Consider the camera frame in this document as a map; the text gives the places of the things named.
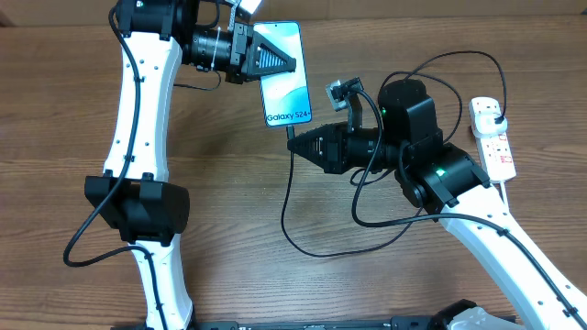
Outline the white power strip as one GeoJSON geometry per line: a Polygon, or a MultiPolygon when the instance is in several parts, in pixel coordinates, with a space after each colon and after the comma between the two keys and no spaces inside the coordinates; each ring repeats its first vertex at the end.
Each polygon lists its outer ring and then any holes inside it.
{"type": "MultiPolygon", "coordinates": [[[[469,102],[472,119],[475,114],[493,114],[501,118],[501,108],[497,100],[479,96],[469,102]]],[[[475,137],[482,169],[488,174],[491,183],[506,182],[516,176],[515,164],[506,132],[488,138],[475,137]]]]}

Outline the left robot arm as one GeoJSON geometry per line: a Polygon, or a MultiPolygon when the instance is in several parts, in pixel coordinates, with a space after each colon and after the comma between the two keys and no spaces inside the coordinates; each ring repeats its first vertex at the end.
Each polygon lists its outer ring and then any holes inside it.
{"type": "Polygon", "coordinates": [[[122,49],[116,131],[99,176],[85,180],[94,214],[115,229],[137,264],[148,305],[147,329],[194,329],[180,242],[188,191],[169,181],[167,133],[176,74],[189,65],[242,84],[291,77],[305,64],[284,23],[250,24],[253,5],[231,3],[227,29],[198,21],[195,1],[120,1],[109,22],[122,49]]]}

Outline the blue Galaxy smartphone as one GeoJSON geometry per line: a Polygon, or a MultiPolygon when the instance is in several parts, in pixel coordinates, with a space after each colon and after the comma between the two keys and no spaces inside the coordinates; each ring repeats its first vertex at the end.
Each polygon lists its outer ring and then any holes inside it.
{"type": "Polygon", "coordinates": [[[299,24],[295,21],[258,22],[254,24],[253,30],[296,60],[294,71],[260,78],[266,126],[309,123],[312,120],[312,108],[299,24]]]}

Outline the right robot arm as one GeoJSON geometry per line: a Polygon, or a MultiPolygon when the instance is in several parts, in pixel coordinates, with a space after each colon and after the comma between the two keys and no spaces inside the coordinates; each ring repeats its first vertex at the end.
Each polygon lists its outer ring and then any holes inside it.
{"type": "Polygon", "coordinates": [[[391,170],[404,197],[439,222],[479,261],[514,306],[525,329],[583,329],[586,295],[573,286],[505,206],[487,172],[444,141],[435,104],[419,80],[382,86],[370,102],[377,126],[323,125],[289,136],[291,153],[324,172],[391,170]]]}

